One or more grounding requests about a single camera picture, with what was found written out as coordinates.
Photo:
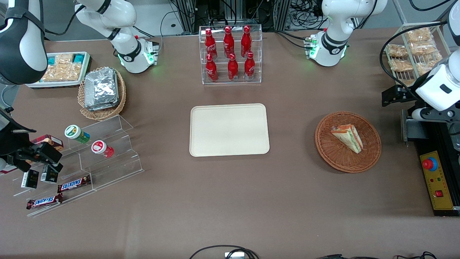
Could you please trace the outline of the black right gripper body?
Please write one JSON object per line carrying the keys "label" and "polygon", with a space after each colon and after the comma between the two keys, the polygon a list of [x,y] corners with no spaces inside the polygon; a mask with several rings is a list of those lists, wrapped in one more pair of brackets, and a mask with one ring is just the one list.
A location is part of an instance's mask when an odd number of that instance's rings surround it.
{"label": "black right gripper body", "polygon": [[13,108],[1,108],[1,169],[7,164],[17,169],[30,169],[31,165],[25,160],[19,159],[18,155],[22,151],[31,151],[33,144],[29,140],[29,134],[37,131],[17,123],[10,113],[7,113],[12,110]]}

